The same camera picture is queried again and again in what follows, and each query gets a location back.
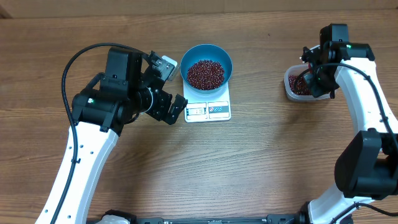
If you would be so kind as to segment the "red beans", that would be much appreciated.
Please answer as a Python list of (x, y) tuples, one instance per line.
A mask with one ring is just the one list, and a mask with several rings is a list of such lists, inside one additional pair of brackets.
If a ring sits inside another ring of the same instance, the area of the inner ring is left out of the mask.
[(225, 80), (222, 65), (213, 60), (199, 60), (187, 71), (187, 82), (197, 90), (214, 90)]

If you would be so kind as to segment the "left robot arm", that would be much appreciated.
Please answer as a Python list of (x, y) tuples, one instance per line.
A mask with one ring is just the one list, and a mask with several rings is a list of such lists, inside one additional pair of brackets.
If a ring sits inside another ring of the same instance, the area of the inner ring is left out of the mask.
[(62, 75), (62, 98), (70, 122), (65, 154), (37, 223), (85, 223), (104, 164), (123, 127), (146, 113), (174, 124), (188, 101), (163, 91), (178, 63), (168, 56), (107, 43), (108, 58), (100, 72), (68, 101), (66, 77), (72, 63), (95, 44), (77, 52)]

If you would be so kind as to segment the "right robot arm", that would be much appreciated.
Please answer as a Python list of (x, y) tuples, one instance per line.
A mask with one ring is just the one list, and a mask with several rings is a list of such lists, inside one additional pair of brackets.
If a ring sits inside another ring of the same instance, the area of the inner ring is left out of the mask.
[(298, 75), (314, 98), (335, 97), (340, 88), (354, 127), (354, 138), (337, 159), (334, 184), (307, 202), (296, 223), (352, 223), (351, 214), (375, 200), (397, 195), (397, 118), (377, 79), (369, 44), (351, 43), (346, 24), (320, 30), (320, 45), (303, 48), (308, 68)]

